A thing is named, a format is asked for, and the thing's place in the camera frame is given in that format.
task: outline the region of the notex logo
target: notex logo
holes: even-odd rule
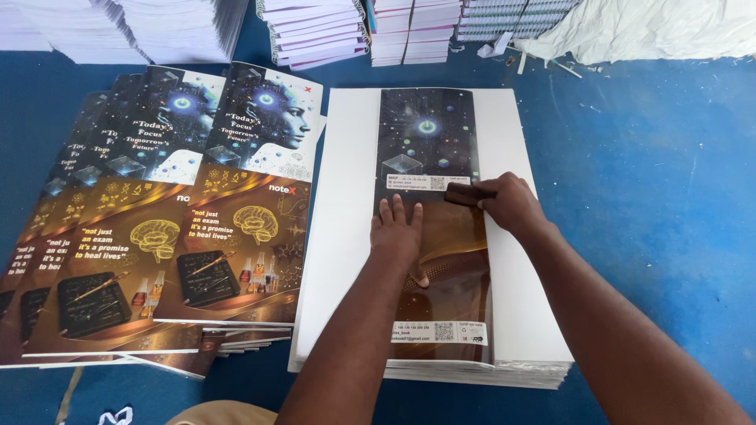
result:
[[[272,191],[276,191],[276,192],[284,192],[285,194],[296,195],[296,193],[295,193],[296,192],[296,188],[293,188],[291,186],[289,186],[288,188],[285,188],[284,186],[269,185],[268,189],[270,189]]]

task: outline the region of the white paper stack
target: white paper stack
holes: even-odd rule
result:
[[[279,66],[306,70],[367,52],[370,38],[359,0],[257,0]]]
[[[446,62],[461,5],[458,0],[367,0],[373,66]]]
[[[464,0],[457,41],[491,42],[505,32],[534,39],[564,19],[580,0]]]
[[[471,92],[480,178],[512,171],[535,192],[514,92]],[[380,102],[379,88],[331,90],[289,371],[301,369],[370,253]],[[507,132],[504,141],[502,129]],[[363,135],[361,143],[354,143],[354,134]],[[573,358],[535,269],[515,238],[487,214],[485,230],[491,259],[493,364],[389,359],[384,377],[544,389],[556,389],[564,380]],[[336,274],[333,253],[340,255]]]
[[[34,24],[11,2],[0,2],[0,50],[52,51]]]
[[[139,47],[156,64],[231,62],[245,0],[117,0]]]
[[[23,0],[21,13],[77,64],[148,64],[123,8],[111,0]]]

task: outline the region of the glowing power symbol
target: glowing power symbol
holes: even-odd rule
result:
[[[173,106],[178,109],[186,109],[191,106],[191,101],[187,98],[178,98],[173,101]]]
[[[260,95],[260,97],[257,98],[257,100],[259,100],[260,103],[264,105],[273,104],[273,96],[270,96],[270,95]]]
[[[438,126],[436,125],[436,123],[434,123],[430,119],[425,119],[423,121],[420,121],[419,124],[417,124],[417,131],[426,135],[429,135],[435,132],[437,128]]]

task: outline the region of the brain illustration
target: brain illustration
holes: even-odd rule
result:
[[[155,261],[173,256],[178,240],[178,225],[168,220],[150,220],[132,230],[132,242],[146,253],[155,255]]]
[[[278,222],[273,213],[262,206],[245,206],[234,214],[234,224],[251,234],[255,242],[268,242],[278,233]]]

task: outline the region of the blue floor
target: blue floor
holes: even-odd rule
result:
[[[476,57],[478,46],[446,64],[374,69],[360,57],[298,75],[328,88],[514,88],[547,217],[756,418],[756,61],[636,60],[601,73],[578,65],[578,79],[528,59],[518,76],[516,64]],[[267,30],[251,9],[235,59],[272,67]],[[220,74],[223,66],[187,68]],[[85,93],[143,69],[0,52],[0,258]],[[131,405],[135,423],[160,425],[214,399],[277,410],[294,379],[288,352],[284,342],[217,359],[204,382],[147,366],[89,367],[67,424]],[[53,423],[72,372],[0,371],[0,423]],[[558,391],[384,380],[374,419],[606,422],[577,368]]]

